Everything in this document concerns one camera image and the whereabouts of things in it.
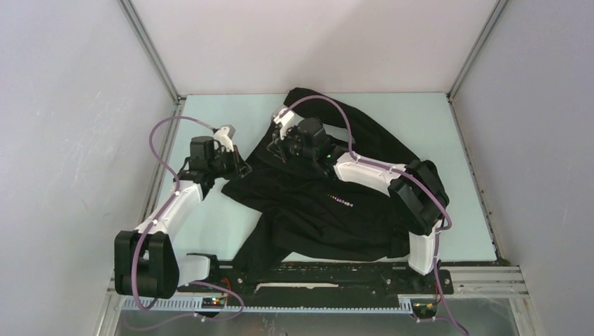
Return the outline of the black jacket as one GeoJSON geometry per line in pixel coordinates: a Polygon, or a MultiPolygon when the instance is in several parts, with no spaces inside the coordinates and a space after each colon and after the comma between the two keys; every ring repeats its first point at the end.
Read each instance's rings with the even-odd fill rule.
{"type": "MultiPolygon", "coordinates": [[[[314,90],[292,89],[282,107],[293,110],[299,120],[318,119],[351,153],[390,164],[426,161],[364,112],[314,90]]],[[[283,163],[266,150],[271,136],[272,123],[248,157],[252,172],[222,190],[260,213],[233,258],[234,268],[257,274],[292,253],[359,262],[408,259],[408,231],[388,196],[283,163]]]]}

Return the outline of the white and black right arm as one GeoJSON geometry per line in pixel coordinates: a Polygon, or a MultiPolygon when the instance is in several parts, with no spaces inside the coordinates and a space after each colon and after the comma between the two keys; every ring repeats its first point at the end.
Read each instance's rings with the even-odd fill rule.
{"type": "Polygon", "coordinates": [[[445,217],[449,199],[432,162],[390,164],[351,153],[326,133],[318,119],[299,120],[290,111],[272,118],[272,141],[266,148],[283,163],[304,164],[319,176],[388,196],[397,220],[408,231],[408,285],[424,293],[435,284],[438,222],[445,217]]]}

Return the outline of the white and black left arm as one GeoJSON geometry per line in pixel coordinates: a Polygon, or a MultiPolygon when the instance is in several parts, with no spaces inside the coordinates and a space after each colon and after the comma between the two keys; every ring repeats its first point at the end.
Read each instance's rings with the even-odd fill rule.
{"type": "Polygon", "coordinates": [[[218,258],[213,254],[176,252],[174,240],[192,211],[217,179],[245,177],[250,166],[241,158],[231,136],[197,136],[189,155],[174,175],[166,200],[134,230],[114,240],[115,289],[121,295],[169,299],[181,286],[195,282],[204,291],[221,283],[218,258]]]}

